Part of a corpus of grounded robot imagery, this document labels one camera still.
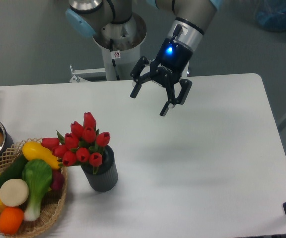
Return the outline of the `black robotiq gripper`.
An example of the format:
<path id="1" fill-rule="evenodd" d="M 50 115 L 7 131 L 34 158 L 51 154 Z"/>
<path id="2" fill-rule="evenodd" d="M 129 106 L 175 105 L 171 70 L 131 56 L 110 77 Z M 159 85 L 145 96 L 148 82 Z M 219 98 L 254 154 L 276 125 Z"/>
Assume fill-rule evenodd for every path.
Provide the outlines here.
<path id="1" fill-rule="evenodd" d="M 145 56 L 142 56 L 136 63 L 130 73 L 133 78 L 133 90 L 130 97 L 136 98 L 142 84 L 152 80 L 164 87 L 167 93 L 167 101 L 160 112 L 160 116 L 165 116 L 168 109 L 174 108 L 176 104 L 183 105 L 192 87 L 192 81 L 188 79 L 180 80 L 180 78 L 192 55 L 193 51 L 183 44 L 166 38 L 156 58 L 150 64 L 149 72 L 141 76 L 143 69 L 149 65 Z M 180 84 L 181 91 L 176 97 L 174 86 L 177 83 Z"/>

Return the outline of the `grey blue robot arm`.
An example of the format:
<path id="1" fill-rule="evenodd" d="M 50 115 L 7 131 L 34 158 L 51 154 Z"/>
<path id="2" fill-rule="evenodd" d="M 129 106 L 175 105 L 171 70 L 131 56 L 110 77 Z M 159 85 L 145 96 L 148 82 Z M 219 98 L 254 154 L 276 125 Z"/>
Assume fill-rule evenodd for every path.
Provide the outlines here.
<path id="1" fill-rule="evenodd" d="M 167 101 L 161 110 L 184 104 L 192 83 L 183 79 L 190 58 L 221 2 L 219 0 L 152 0 L 150 5 L 174 14 L 175 20 L 156 57 L 140 54 L 147 29 L 133 12 L 130 0 L 71 0 L 65 15 L 82 36 L 101 48 L 108 81 L 132 80 L 131 97 L 153 81 L 165 88 Z"/>

